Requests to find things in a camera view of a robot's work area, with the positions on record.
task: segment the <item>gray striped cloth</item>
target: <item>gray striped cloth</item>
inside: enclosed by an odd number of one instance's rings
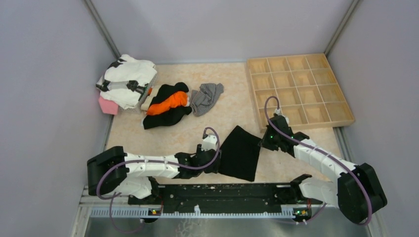
[[[201,84],[199,91],[192,90],[191,107],[195,116],[206,114],[224,92],[224,86],[219,83]]]

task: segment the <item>pink sponge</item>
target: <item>pink sponge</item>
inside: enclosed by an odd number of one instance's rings
[[[117,103],[111,100],[105,100],[102,96],[99,96],[99,105],[104,114],[117,115],[118,113]]]

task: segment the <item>wooden tray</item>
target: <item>wooden tray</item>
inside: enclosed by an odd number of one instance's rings
[[[355,121],[324,54],[251,58],[247,66],[260,132],[266,130],[263,107],[272,95],[278,97],[295,130],[348,126]],[[270,117],[275,109],[275,100],[270,100]]]

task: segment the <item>gray wall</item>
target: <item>gray wall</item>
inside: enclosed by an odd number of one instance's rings
[[[393,236],[417,236],[419,1],[363,1],[329,61],[355,115],[357,162],[375,169]]]
[[[323,52],[351,0],[94,0],[121,53],[156,63]]]
[[[68,236],[113,56],[81,0],[1,1],[0,35],[0,235]]]

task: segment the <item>black cloth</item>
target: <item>black cloth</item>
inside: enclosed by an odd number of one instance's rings
[[[260,141],[260,138],[236,126],[220,147],[219,173],[253,182],[259,160]]]
[[[161,102],[167,100],[169,97],[171,97],[174,93],[178,91],[183,91],[186,93],[189,92],[189,88],[183,82],[178,82],[175,85],[163,84],[159,88],[159,91],[157,92],[156,96],[153,97],[153,99],[151,100],[150,105],[160,104]]]
[[[192,108],[189,106],[178,106],[159,115],[147,115],[143,121],[144,129],[150,129],[159,126],[175,125],[178,122],[180,122],[184,115],[188,115],[191,112]]]

